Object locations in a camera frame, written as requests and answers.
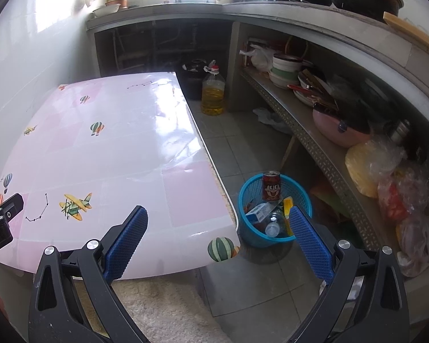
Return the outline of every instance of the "wooden cutting board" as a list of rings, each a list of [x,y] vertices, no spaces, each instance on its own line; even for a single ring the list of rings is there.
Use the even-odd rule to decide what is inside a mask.
[[[383,19],[389,26],[405,33],[406,35],[414,38],[415,40],[418,40],[429,48],[429,35],[427,33],[424,33],[421,29],[388,12],[384,12]]]

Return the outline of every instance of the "plastic bottle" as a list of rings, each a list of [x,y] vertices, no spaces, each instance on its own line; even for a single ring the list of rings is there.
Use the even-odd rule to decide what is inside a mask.
[[[267,224],[267,227],[265,227],[265,234],[269,237],[276,237],[280,234],[280,232],[283,230],[280,223],[282,223],[284,220],[283,215],[280,212],[273,212],[270,215],[270,222]]]
[[[225,80],[219,73],[219,67],[205,67],[208,72],[202,83],[202,112],[205,115],[216,116],[224,111]]]

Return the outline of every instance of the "white rug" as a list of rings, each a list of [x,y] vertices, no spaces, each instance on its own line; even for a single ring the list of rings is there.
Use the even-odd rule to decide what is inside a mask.
[[[106,335],[84,283],[76,281],[75,285],[92,328]],[[112,286],[152,343],[232,343],[198,295],[195,270],[114,281]]]

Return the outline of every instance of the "white plastic bag on floor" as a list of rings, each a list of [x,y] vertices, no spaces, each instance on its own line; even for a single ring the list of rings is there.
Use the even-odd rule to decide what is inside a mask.
[[[270,125],[275,130],[292,135],[292,131],[289,126],[287,126],[275,112],[272,113],[268,109],[262,107],[253,109],[253,112],[257,115],[257,119],[262,124]]]

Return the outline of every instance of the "pink table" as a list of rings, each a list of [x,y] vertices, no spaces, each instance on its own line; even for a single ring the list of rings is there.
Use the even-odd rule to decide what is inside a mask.
[[[135,205],[146,208],[149,225],[123,278],[238,252],[235,211],[174,73],[59,86],[23,132],[0,181],[0,200],[24,198],[1,263],[36,272],[46,246],[100,239]]]

